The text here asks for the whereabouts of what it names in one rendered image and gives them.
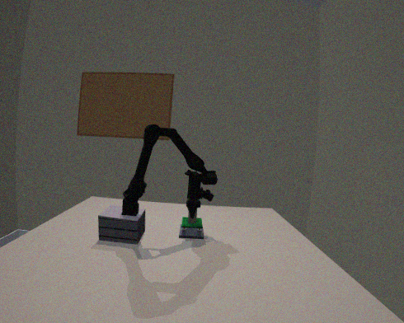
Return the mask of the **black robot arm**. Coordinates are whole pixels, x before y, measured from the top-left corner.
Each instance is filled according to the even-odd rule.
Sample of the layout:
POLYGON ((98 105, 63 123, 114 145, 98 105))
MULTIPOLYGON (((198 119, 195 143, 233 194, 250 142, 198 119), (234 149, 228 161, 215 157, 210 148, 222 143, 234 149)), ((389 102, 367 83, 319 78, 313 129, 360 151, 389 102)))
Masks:
MULTIPOLYGON (((181 138, 179 133, 174 128, 160 128, 156 124, 150 124, 146 127, 143 136, 143 147, 140 153, 139 163, 134 177, 131 179, 129 188, 124 192, 124 199, 122 205, 122 214, 129 216, 137 216, 139 213, 139 203, 138 200, 145 193, 146 183, 143 181, 145 172, 147 170, 149 158, 151 156, 153 146, 158 140, 159 136, 169 137, 176 147, 180 150, 186 159, 186 162, 190 169, 185 175, 189 176, 189 184, 199 186, 201 183, 203 185, 216 185, 217 176, 216 171, 207 171, 204 167, 204 161, 194 154, 190 148, 187 146, 185 141, 181 138), (201 174, 198 174, 198 172, 201 174)), ((200 199, 207 199, 209 202, 212 201, 214 195, 210 193, 210 190, 200 189, 200 199)))

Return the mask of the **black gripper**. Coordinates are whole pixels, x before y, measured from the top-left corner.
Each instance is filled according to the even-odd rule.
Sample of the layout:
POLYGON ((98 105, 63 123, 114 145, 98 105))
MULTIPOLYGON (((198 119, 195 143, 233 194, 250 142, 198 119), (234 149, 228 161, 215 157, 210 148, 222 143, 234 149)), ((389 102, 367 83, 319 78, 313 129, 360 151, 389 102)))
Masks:
POLYGON ((200 185, 188 185, 188 200, 186 201, 186 207, 189 210, 190 218, 194 218, 195 210, 200 207, 200 185))

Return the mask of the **green circuit board with grey square handle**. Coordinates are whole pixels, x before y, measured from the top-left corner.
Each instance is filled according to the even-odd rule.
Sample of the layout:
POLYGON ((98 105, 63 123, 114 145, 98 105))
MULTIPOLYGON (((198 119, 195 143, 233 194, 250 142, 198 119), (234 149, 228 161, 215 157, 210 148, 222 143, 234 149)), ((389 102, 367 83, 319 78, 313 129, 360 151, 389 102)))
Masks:
POLYGON ((194 218, 190 218, 190 213, 188 213, 188 218, 182 217, 182 227, 203 228, 202 219, 196 217, 197 217, 197 209, 195 210, 194 218))

